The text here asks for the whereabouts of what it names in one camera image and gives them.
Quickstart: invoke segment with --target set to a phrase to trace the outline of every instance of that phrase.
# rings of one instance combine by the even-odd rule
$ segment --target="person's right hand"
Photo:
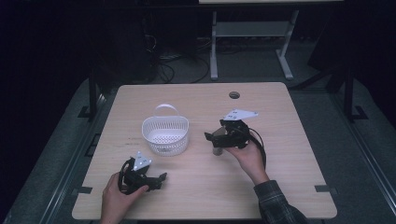
[[[118,180],[120,172],[115,173],[108,180],[102,196],[101,224],[116,224],[122,221],[131,205],[149,189],[145,185],[130,195],[119,190]]]
[[[247,173],[254,185],[258,185],[270,179],[262,163],[262,154],[252,141],[249,140],[247,145],[241,149],[237,147],[226,147],[224,149],[236,157],[242,169]]]

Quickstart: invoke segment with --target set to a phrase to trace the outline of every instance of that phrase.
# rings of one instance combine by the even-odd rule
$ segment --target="white plastic part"
[[[134,159],[134,170],[140,170],[143,167],[150,165],[152,162],[151,159],[148,159],[142,155],[142,152],[138,151],[136,153],[136,158]]]
[[[239,120],[239,119],[249,119],[253,117],[259,116],[258,112],[246,111],[241,109],[234,109],[226,116],[224,116],[224,120]]]
[[[176,116],[158,116],[158,110],[169,107],[177,112]],[[189,121],[181,117],[172,105],[158,105],[154,117],[143,121],[142,134],[151,150],[160,156],[176,156],[187,148],[189,143]]]

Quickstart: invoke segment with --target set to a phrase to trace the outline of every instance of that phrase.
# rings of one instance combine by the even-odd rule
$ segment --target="plastic basket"
[[[176,116],[158,116],[163,108],[172,108]],[[181,117],[172,105],[158,105],[154,110],[154,117],[143,121],[142,134],[151,150],[160,156],[176,156],[186,150],[189,143],[189,121]]]

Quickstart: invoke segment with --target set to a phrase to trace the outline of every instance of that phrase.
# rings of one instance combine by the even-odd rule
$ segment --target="wooden table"
[[[239,99],[229,96],[240,93]],[[188,148],[175,157],[153,154],[141,133],[143,120],[157,105],[175,106],[190,122]],[[335,217],[337,211],[309,145],[288,90],[283,83],[210,83],[122,86],[108,115],[100,141],[73,209],[76,219],[99,219],[102,191],[110,176],[138,150],[153,159],[147,176],[168,176],[163,187],[133,205],[130,219],[251,219],[260,218],[253,184],[227,152],[212,154],[204,132],[219,128],[232,109],[259,112],[244,122],[264,142],[267,172],[277,180],[288,201],[309,218]]]

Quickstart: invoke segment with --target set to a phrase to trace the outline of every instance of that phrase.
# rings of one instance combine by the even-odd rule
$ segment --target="person's left hand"
[[[146,185],[130,195],[125,195],[119,190],[119,176],[120,173],[112,175],[103,190],[101,224],[121,222],[134,201],[149,189],[149,186]]]

